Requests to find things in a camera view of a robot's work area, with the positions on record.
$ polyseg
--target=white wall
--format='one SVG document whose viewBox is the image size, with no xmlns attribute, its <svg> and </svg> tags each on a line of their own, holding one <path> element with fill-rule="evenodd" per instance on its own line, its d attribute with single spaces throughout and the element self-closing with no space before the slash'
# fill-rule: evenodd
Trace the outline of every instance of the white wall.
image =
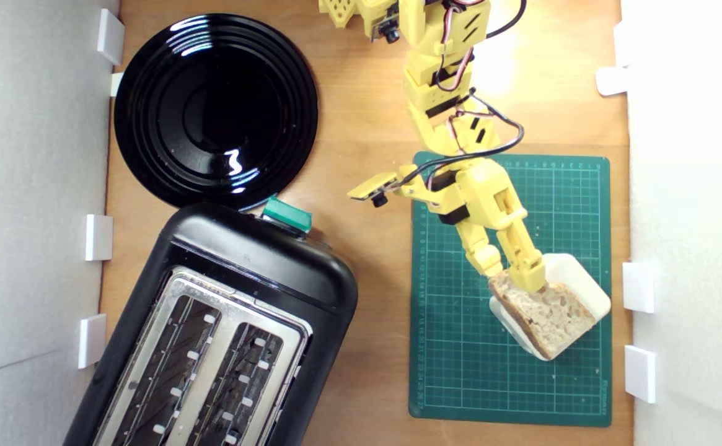
<svg viewBox="0 0 722 446">
<path fill-rule="evenodd" d="M 118 0 L 0 0 L 0 445 L 59 444 L 92 370 L 86 214 L 105 209 L 112 67 L 95 52 Z"/>
<path fill-rule="evenodd" d="M 722 2 L 622 0 L 632 260 L 656 272 L 656 313 L 633 343 L 656 353 L 656 404 L 637 446 L 722 444 Z"/>
</svg>

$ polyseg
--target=bread slice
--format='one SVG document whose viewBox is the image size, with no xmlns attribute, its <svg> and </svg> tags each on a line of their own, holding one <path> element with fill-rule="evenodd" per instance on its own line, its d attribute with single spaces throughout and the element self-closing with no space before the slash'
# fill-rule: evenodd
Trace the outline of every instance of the bread slice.
<svg viewBox="0 0 722 446">
<path fill-rule="evenodd" d="M 493 313 L 525 350 L 543 361 L 555 359 L 598 321 L 563 283 L 549 283 L 541 291 L 527 293 L 505 270 L 489 279 L 488 285 Z"/>
</svg>

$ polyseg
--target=black cable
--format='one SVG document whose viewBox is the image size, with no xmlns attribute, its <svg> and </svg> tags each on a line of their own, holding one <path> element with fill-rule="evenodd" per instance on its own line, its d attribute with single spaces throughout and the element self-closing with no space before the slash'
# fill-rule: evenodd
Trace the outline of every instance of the black cable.
<svg viewBox="0 0 722 446">
<path fill-rule="evenodd" d="M 526 0 L 520 0 L 520 9 L 517 10 L 517 14 L 514 15 L 512 20 L 509 20 L 507 25 L 502 26 L 501 28 L 496 29 L 495 31 L 491 31 L 490 33 L 485 36 L 485 39 L 489 39 L 491 37 L 498 36 L 499 34 L 503 33 L 504 31 L 507 31 L 509 28 L 512 28 L 514 24 L 517 23 L 518 20 L 520 20 L 520 17 L 523 17 L 523 12 L 526 11 Z"/>
<path fill-rule="evenodd" d="M 512 119 L 507 118 L 503 113 L 501 113 L 499 110 L 496 110 L 492 105 L 488 104 L 487 102 L 483 101 L 480 98 L 477 98 L 477 96 L 474 96 L 474 92 L 476 89 L 471 88 L 471 91 L 469 91 L 469 98 L 474 98 L 477 101 L 481 102 L 482 105 L 487 107 L 488 111 L 496 116 L 499 117 L 502 121 L 506 122 L 507 124 L 515 127 L 517 129 L 517 136 L 515 138 L 512 138 L 510 141 L 508 141 L 505 144 L 502 144 L 498 147 L 494 147 L 494 149 L 485 150 L 484 152 L 473 152 L 473 153 L 466 153 L 465 155 L 455 155 L 455 156 L 446 156 L 444 158 L 439 158 L 437 160 L 427 161 L 424 164 L 421 164 L 418 166 L 415 170 L 413 170 L 408 176 L 404 177 L 402 181 L 399 181 L 397 186 L 401 187 L 405 184 L 408 184 L 410 181 L 413 180 L 418 174 L 421 172 L 424 172 L 425 169 L 428 167 L 432 167 L 437 164 L 448 164 L 448 163 L 455 163 L 457 161 L 463 161 L 463 160 L 470 160 L 471 158 L 481 158 L 482 156 L 491 156 L 496 155 L 496 153 L 502 153 L 506 150 L 512 149 L 512 147 L 516 146 L 520 141 L 523 140 L 523 126 L 519 122 L 512 121 Z"/>
</svg>

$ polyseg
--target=black plate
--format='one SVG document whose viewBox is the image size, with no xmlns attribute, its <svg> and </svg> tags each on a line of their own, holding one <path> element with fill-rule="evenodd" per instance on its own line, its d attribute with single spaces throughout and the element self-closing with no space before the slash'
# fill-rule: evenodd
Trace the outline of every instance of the black plate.
<svg viewBox="0 0 722 446">
<path fill-rule="evenodd" d="M 134 55 L 115 98 L 115 137 L 132 174 L 173 206 L 244 211 L 309 157 L 317 97 L 284 35 L 233 14 L 191 17 Z"/>
</svg>

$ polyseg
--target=cutting mat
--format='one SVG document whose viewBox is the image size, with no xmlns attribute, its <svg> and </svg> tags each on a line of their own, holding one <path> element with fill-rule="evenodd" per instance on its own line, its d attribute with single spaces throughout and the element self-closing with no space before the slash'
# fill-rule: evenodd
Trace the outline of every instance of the cutting mat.
<svg viewBox="0 0 722 446">
<path fill-rule="evenodd" d="M 434 158 L 420 152 L 415 163 Z M 537 249 L 573 254 L 610 295 L 608 161 L 507 154 L 494 160 L 528 210 Z M 487 282 L 465 260 L 454 227 L 423 203 L 414 203 L 412 217 L 411 415 L 609 426 L 610 315 L 555 361 L 539 361 L 492 315 Z M 492 231 L 489 237 L 496 240 Z"/>
</svg>

